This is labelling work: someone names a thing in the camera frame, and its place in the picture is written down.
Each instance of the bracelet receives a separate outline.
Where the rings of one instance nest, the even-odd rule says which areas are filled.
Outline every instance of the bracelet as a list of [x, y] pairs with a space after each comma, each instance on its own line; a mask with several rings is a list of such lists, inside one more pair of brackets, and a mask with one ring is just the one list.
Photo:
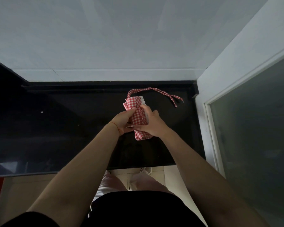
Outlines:
[[119, 131], [119, 134], [120, 134], [120, 136], [122, 135], [122, 130], [118, 127], [118, 125], [117, 124], [115, 124], [114, 122], [112, 122], [112, 121], [110, 121], [111, 123], [113, 123], [114, 125], [116, 125], [116, 127], [117, 127], [117, 129], [118, 129], [118, 131]]

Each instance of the folded cloth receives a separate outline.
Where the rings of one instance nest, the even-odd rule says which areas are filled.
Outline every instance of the folded cloth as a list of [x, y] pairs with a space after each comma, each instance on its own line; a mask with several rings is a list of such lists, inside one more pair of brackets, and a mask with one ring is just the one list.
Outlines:
[[[142, 101], [143, 97], [140, 97], [140, 96], [130, 97], [130, 95], [133, 94], [133, 93], [140, 92], [140, 91], [147, 91], [147, 90], [154, 90], [154, 91], [157, 91], [157, 92], [159, 92], [163, 95], [168, 96], [172, 100], [172, 102], [174, 103], [175, 107], [177, 107], [177, 105], [175, 104], [175, 100], [173, 99], [173, 97], [183, 101], [182, 98], [175, 96], [175, 95], [169, 95], [167, 92], [162, 91], [162, 90], [155, 88], [155, 87], [148, 87], [148, 88], [143, 88], [143, 89], [132, 89], [128, 92], [127, 98], [125, 99], [126, 102], [123, 103], [123, 106], [124, 106], [125, 110], [127, 110], [127, 111], [132, 109], [133, 107], [137, 108], [135, 113], [129, 119], [130, 122], [133, 125], [148, 125], [145, 111], [144, 111], [143, 108], [140, 107], [141, 104], [145, 104], [145, 102]], [[134, 131], [135, 131], [135, 139], [138, 140], [138, 141], [152, 138], [152, 135], [150, 133], [145, 132], [145, 131], [138, 131], [138, 130], [134, 130]]]

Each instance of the leg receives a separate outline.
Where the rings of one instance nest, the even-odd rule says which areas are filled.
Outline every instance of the leg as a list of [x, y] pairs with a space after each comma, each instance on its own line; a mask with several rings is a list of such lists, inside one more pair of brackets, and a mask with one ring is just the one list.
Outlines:
[[133, 175], [130, 179], [130, 186], [132, 190], [152, 190], [174, 194], [170, 192], [166, 186], [145, 173]]
[[120, 181], [120, 179], [118, 179], [115, 175], [112, 175], [108, 171], [106, 171], [93, 201], [104, 194], [116, 191], [127, 191], [127, 189]]

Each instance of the door frame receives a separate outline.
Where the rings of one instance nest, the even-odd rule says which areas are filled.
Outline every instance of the door frame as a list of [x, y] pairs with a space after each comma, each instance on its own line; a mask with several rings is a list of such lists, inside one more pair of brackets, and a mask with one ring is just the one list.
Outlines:
[[196, 106], [206, 160], [221, 175], [210, 104], [284, 58], [284, 0], [268, 0], [197, 79]]

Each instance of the right hand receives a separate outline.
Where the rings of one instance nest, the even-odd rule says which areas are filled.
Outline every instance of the right hand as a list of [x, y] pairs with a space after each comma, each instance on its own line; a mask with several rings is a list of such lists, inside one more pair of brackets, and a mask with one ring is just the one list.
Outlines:
[[157, 110], [151, 111], [150, 107], [143, 104], [140, 107], [147, 113], [149, 123], [148, 125], [135, 125], [133, 127], [134, 130], [145, 131], [156, 137], [162, 137], [170, 130], [166, 123], [160, 118]]

